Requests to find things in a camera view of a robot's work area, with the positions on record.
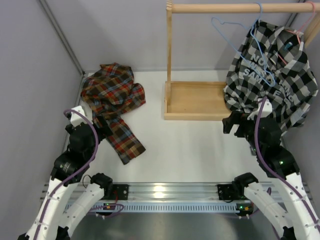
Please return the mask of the red brown plaid shirt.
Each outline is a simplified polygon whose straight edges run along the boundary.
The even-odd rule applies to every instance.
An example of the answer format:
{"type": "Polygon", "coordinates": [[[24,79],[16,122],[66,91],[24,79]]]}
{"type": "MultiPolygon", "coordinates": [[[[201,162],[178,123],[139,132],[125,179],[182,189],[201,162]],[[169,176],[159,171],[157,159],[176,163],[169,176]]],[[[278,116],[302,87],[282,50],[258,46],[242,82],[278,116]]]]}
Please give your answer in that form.
{"type": "Polygon", "coordinates": [[[119,63],[101,64],[100,69],[84,80],[80,98],[92,111],[92,120],[99,128],[105,120],[112,134],[106,139],[124,165],[146,151],[122,119],[146,103],[144,87],[135,82],[130,66],[119,63]]]}

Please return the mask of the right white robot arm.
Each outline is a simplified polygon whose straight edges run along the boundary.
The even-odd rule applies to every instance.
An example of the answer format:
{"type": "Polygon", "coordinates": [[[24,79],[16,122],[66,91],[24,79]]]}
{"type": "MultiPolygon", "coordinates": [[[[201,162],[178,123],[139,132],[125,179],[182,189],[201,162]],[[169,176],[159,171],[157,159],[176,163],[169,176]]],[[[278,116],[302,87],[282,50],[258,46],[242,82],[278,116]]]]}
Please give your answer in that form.
{"type": "Polygon", "coordinates": [[[276,121],[269,117],[249,118],[246,113],[233,111],[222,123],[224,134],[238,125],[234,135],[246,139],[253,148],[259,166],[279,193],[283,205],[277,203],[250,172],[234,178],[233,194],[250,200],[281,240],[318,240],[320,219],[308,198],[296,160],[281,145],[282,131],[276,121]]]}

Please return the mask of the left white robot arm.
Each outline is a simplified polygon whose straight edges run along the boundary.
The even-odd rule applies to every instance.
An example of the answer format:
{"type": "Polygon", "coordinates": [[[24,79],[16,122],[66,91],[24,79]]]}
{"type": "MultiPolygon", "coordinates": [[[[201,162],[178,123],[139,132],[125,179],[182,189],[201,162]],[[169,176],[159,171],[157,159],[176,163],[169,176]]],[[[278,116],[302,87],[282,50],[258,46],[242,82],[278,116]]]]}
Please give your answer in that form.
{"type": "Polygon", "coordinates": [[[18,237],[20,240],[69,240],[95,203],[113,195],[113,180],[96,173],[80,197],[66,207],[95,159],[99,143],[113,133],[102,116],[96,123],[85,120],[76,125],[72,121],[65,129],[69,133],[67,150],[55,160],[39,213],[31,228],[18,237]]]}

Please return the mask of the blue wire hanger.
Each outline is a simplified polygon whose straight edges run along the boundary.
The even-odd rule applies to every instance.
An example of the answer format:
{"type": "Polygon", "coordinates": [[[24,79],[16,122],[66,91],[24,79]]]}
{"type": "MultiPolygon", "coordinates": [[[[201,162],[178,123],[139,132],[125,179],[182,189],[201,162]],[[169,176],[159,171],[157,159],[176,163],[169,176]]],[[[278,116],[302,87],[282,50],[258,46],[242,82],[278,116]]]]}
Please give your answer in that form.
{"type": "Polygon", "coordinates": [[[251,26],[246,26],[240,22],[224,21],[219,17],[212,17],[211,24],[224,38],[228,45],[231,46],[237,53],[235,56],[235,62],[232,63],[234,67],[236,67],[238,64],[241,64],[245,68],[245,70],[243,70],[244,75],[249,77],[250,74],[253,74],[253,80],[256,83],[266,84],[268,87],[275,87],[277,81],[275,75],[268,67],[268,55],[265,53],[267,48],[263,46],[262,41],[256,36],[256,34],[259,32],[258,28],[260,27],[260,20],[263,13],[262,4],[257,3],[257,5],[259,6],[259,15],[251,26]],[[240,26],[244,30],[248,31],[243,43],[239,48],[236,48],[231,43],[229,38],[222,33],[220,26],[223,25],[240,26]]]}

